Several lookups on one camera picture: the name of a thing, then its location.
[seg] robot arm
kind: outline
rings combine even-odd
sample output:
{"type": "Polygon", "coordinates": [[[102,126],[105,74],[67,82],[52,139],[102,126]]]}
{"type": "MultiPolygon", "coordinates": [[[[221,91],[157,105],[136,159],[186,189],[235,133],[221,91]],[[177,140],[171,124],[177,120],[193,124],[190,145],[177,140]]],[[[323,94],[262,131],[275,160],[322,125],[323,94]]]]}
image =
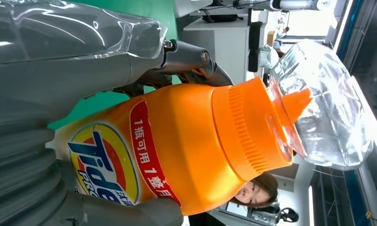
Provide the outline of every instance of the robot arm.
{"type": "Polygon", "coordinates": [[[269,11],[325,10],[331,0],[229,0],[236,8],[253,8],[269,11]]]}
{"type": "Polygon", "coordinates": [[[129,86],[231,85],[205,49],[164,41],[143,17],[60,0],[0,0],[0,225],[181,226],[177,203],[135,207],[74,192],[75,171],[45,144],[82,98],[129,86]]]}

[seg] woman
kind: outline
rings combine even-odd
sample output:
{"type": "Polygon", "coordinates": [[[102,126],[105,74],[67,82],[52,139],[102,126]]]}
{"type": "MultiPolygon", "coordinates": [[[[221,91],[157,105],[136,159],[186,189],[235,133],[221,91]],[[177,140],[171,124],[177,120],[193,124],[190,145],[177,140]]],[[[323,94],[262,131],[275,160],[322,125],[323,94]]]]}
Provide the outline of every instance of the woman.
{"type": "Polygon", "coordinates": [[[230,202],[255,208],[265,207],[277,199],[277,187],[278,183],[274,176],[264,172],[249,181],[230,202]]]}

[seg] plastic bottle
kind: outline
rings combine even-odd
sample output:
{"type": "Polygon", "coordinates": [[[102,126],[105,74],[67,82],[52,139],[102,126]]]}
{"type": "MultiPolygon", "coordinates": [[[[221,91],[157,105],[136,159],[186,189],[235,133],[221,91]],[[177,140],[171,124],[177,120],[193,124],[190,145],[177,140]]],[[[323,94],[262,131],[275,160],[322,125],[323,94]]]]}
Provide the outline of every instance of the plastic bottle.
{"type": "Polygon", "coordinates": [[[169,197],[193,215],[292,164],[293,122],[310,101],[308,89],[281,97],[260,78],[173,85],[66,125],[52,146],[73,163],[79,193],[123,205],[169,197]]]}

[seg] window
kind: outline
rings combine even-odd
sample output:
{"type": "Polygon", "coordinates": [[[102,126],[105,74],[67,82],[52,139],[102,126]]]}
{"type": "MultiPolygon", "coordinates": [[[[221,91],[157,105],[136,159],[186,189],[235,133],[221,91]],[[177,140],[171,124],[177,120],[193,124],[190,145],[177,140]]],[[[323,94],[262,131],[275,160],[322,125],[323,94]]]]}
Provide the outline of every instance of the window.
{"type": "Polygon", "coordinates": [[[326,36],[331,24],[337,21],[331,10],[303,10],[289,13],[289,36],[326,36]]]}

